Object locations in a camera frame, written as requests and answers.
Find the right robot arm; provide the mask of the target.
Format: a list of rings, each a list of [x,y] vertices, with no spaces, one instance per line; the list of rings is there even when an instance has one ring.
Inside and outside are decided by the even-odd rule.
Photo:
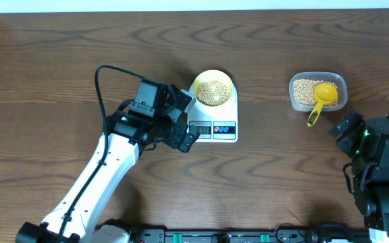
[[[345,177],[349,193],[364,217],[372,242],[389,242],[389,113],[363,119],[345,115],[329,131],[336,146],[351,158]]]

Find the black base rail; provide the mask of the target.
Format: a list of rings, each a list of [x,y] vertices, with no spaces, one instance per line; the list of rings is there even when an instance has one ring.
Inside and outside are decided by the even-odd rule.
[[[93,233],[93,242],[120,243],[370,243],[369,232],[355,231],[344,223],[321,223],[304,230],[290,223],[265,230],[200,230],[128,225],[110,219]]]

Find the yellow plastic measuring scoop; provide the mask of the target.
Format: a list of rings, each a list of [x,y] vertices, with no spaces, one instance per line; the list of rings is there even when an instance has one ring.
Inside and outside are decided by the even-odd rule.
[[[313,97],[316,104],[307,120],[307,125],[309,127],[315,124],[323,107],[332,104],[338,98],[338,91],[331,84],[321,83],[315,87]]]

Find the pale yellow bowl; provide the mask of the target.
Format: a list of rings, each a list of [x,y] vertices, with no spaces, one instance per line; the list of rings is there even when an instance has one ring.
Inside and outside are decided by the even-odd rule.
[[[194,82],[192,83],[192,86],[191,86],[191,91],[194,94],[195,98],[197,99],[197,97],[196,97],[196,89],[197,89],[198,85],[200,85],[203,82],[207,82],[207,81],[211,81],[211,80],[218,80],[218,81],[224,83],[228,87],[228,89],[231,91],[230,98],[223,105],[225,105],[226,103],[231,102],[233,100],[233,98],[234,98],[234,95],[235,95],[234,84],[233,84],[231,78],[229,77],[229,75],[227,75],[225,72],[219,71],[219,70],[207,70],[207,71],[204,71],[204,72],[200,73],[195,78],[195,80],[194,80]]]

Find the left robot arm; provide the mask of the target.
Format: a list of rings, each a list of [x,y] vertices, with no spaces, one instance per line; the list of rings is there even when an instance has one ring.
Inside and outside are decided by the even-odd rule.
[[[24,223],[16,242],[129,242],[129,230],[112,224],[97,228],[97,222],[144,151],[160,142],[183,153],[191,149],[199,130],[180,116],[195,102],[193,94],[174,85],[142,81],[136,98],[106,117],[94,155],[63,200],[40,224]]]

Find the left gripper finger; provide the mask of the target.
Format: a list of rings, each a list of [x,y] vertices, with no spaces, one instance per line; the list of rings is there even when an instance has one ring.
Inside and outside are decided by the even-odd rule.
[[[199,128],[195,125],[190,125],[188,131],[183,133],[177,149],[183,153],[188,153],[192,145],[197,141],[200,136]]]
[[[188,113],[192,109],[195,104],[195,96],[173,84],[170,86],[170,94],[169,117],[173,122],[177,122],[183,113]]]

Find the white digital kitchen scale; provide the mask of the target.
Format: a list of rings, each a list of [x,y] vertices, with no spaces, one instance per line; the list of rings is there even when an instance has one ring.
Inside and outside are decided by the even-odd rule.
[[[231,102],[208,107],[196,101],[188,112],[187,122],[199,128],[197,142],[233,143],[238,140],[238,93]]]

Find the soybeans in bowl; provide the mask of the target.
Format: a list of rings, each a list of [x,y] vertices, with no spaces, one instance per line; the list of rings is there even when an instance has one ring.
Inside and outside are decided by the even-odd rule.
[[[207,106],[223,105],[230,96],[231,91],[224,83],[218,80],[203,82],[196,89],[197,99]]]

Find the clear plastic container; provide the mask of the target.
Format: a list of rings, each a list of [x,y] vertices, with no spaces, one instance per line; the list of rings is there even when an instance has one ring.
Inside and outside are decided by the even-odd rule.
[[[337,85],[338,98],[331,105],[324,107],[322,111],[337,111],[339,109],[342,109],[348,100],[346,82],[344,81],[344,78],[342,76],[333,72],[302,72],[296,74],[293,78],[291,78],[289,82],[290,102],[292,108],[295,111],[309,112],[312,111],[312,109],[314,108],[314,106],[301,105],[297,103],[294,96],[293,88],[293,83],[297,79],[323,80],[326,82],[332,82]]]

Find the soybeans in container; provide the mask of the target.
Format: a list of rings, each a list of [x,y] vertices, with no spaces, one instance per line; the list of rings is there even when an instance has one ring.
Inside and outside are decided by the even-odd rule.
[[[332,82],[326,82],[323,80],[310,80],[310,79],[297,79],[293,83],[294,96],[297,103],[301,105],[315,106],[316,100],[314,99],[315,87],[318,84],[330,84],[335,89],[338,89],[337,85]]]

